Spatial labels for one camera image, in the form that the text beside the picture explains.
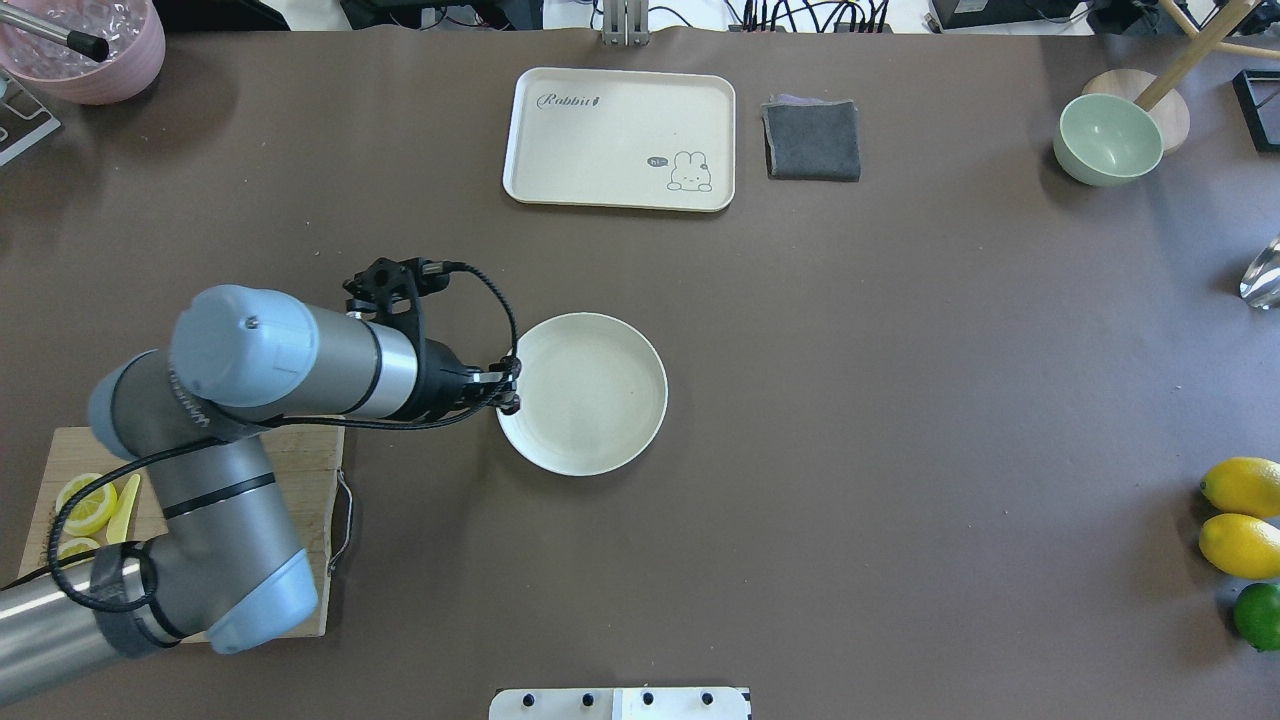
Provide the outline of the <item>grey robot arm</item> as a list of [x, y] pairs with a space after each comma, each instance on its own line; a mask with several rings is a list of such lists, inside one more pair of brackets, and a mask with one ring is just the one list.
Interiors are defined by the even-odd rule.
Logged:
[[146, 470], [166, 529], [65, 565], [69, 509], [46, 568], [3, 589], [10, 705], [201, 634], [218, 653], [284, 635], [320, 603], [264, 436], [283, 427], [419, 430], [518, 400], [518, 343], [481, 369], [429, 340], [408, 293], [347, 313], [220, 284], [180, 314], [166, 348], [132, 357], [90, 398], [99, 442]]

